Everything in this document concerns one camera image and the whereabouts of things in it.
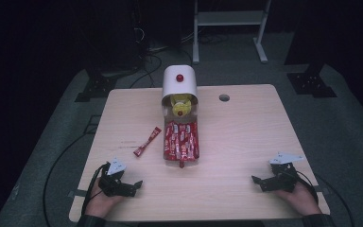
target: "white stand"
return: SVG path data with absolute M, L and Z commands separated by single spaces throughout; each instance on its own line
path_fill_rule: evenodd
M 261 63 L 268 58 L 261 45 L 268 19 L 271 0 L 267 0 L 264 10 L 256 11 L 210 11 L 199 12 L 198 0 L 195 3 L 193 63 L 199 63 L 199 26 L 255 26 L 259 25 L 258 37 L 253 38 Z

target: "human hand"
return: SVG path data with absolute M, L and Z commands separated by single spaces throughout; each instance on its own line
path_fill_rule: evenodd
M 113 207 L 123 200 L 122 196 L 107 197 L 98 186 L 100 178 L 96 179 L 91 191 L 92 198 L 87 204 L 85 215 L 105 218 Z
M 296 186 L 291 193 L 284 190 L 276 190 L 274 193 L 285 200 L 303 216 L 322 214 L 320 208 L 315 202 L 314 197 L 300 182 L 296 183 Z

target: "red knob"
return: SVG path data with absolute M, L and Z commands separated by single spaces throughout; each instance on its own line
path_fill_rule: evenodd
M 184 76 L 182 75 L 182 74 L 178 74 L 177 76 L 176 76 L 176 81 L 177 82 L 182 82 L 184 80 Z

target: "candy dispenser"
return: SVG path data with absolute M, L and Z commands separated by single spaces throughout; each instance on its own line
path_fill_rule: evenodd
M 179 167 L 194 165 L 199 158 L 197 84 L 194 69 L 172 65 L 164 70 L 164 159 Z

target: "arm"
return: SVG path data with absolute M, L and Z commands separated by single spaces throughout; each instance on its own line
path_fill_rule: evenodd
M 117 203 L 123 200 L 121 196 L 107 197 L 98 186 L 99 180 L 98 178 L 94 183 L 92 198 L 87 204 L 85 214 L 78 221 L 77 227 L 103 227 L 106 223 L 105 217 Z
M 302 183 L 297 183 L 292 193 L 283 190 L 274 193 L 303 215 L 302 222 L 305 227 L 336 226 L 329 215 L 321 212 L 311 193 Z

